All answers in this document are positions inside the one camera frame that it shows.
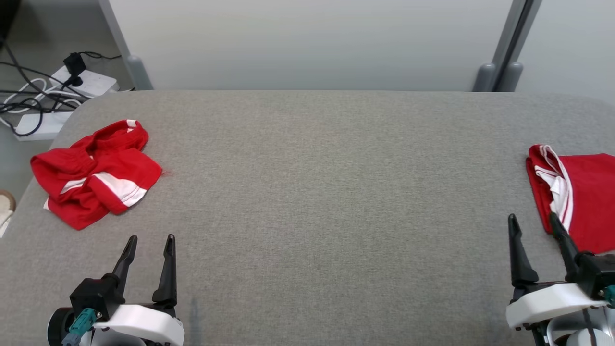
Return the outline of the red Bulls basketball jersey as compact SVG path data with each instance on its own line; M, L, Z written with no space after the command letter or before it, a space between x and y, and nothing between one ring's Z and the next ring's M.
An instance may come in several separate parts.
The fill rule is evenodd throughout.
M533 145L526 170L547 234L554 213L579 250L615 250L615 156L559 156L549 145Z

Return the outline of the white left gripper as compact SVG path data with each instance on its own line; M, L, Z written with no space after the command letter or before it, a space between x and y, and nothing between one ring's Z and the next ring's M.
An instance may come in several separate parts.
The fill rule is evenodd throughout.
M117 292L123 294L138 242L132 235L120 255L113 274L117 277ZM176 239L169 234L163 250L163 268L152 302L163 309L174 309L177 304L177 252ZM145 346L145 341L161 346L183 346L185 330L182 322L171 315L143 305L123 304L109 320L94 324L93 346Z

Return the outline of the red shorts with white band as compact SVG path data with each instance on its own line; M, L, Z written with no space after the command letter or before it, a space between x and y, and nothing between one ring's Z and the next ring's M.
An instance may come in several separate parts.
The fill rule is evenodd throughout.
M33 156L33 175L48 194L44 209L75 230L107 214L123 214L145 197L163 173L143 152L148 139L138 121L121 120L68 148Z

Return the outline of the white partition panel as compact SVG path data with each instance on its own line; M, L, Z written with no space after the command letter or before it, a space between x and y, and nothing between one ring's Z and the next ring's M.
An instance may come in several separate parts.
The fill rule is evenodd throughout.
M470 91L513 0L111 0L154 89Z
M541 0L518 61L516 92L591 97L615 106L615 0Z

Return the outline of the grey partition post with foot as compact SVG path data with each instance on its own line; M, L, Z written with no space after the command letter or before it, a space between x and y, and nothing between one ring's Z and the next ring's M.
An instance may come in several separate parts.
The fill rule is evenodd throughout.
M494 92L514 92L523 72L518 61L542 0L513 0L498 48L498 74L493 81Z
M513 0L499 37L492 61L478 69L473 92L494 92L517 44L518 31L523 24L524 11L531 0Z
M111 5L111 0L98 0L102 13L112 33L117 48L121 53L123 63L129 73L136 90L153 90L152 83L140 57L130 53L125 37L121 32L119 22Z

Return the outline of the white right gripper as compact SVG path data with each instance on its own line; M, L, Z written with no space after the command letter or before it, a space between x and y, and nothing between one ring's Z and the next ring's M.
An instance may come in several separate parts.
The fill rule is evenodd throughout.
M507 220L509 228L510 279L514 289L526 289L535 285L537 272L532 268L521 237L522 232L515 214ZM586 328L583 311L590 317L591 326L608 332L608 312L605 300L590 298L577 284L579 267L576 263L578 248L570 238L558 215L549 215L553 237L556 239L566 269L565 280L569 283L556 284L525 294L506 307L505 317L509 328L523 328L542 321L553 324L552 331L567 331Z

